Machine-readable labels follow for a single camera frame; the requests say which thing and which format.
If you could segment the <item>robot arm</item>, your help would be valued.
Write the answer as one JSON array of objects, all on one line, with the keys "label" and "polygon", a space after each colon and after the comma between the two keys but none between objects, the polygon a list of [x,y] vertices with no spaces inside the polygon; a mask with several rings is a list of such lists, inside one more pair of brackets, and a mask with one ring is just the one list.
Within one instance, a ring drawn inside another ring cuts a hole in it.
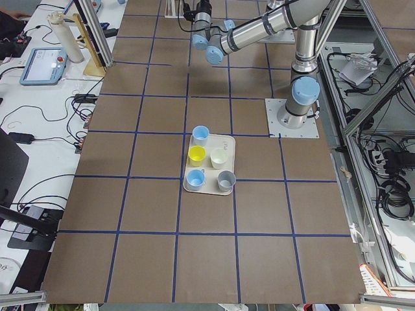
[{"label": "robot arm", "polygon": [[277,113],[289,129],[301,128],[320,94],[315,79],[317,58],[339,17],[345,1],[269,1],[262,15],[236,26],[232,21],[211,22],[212,6],[199,1],[195,10],[184,5],[184,18],[193,25],[192,44],[205,52],[206,60],[220,64],[225,55],[237,52],[285,29],[297,29],[295,59],[291,65],[290,95]]}]

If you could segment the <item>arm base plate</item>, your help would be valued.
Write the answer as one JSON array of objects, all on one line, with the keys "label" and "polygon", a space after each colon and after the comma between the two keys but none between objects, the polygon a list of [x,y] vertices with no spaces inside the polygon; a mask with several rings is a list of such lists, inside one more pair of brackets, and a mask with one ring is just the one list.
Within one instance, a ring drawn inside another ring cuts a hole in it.
[{"label": "arm base plate", "polygon": [[306,115],[291,115],[285,107],[284,98],[266,98],[268,132],[273,138],[318,139],[319,133],[313,111]]}]

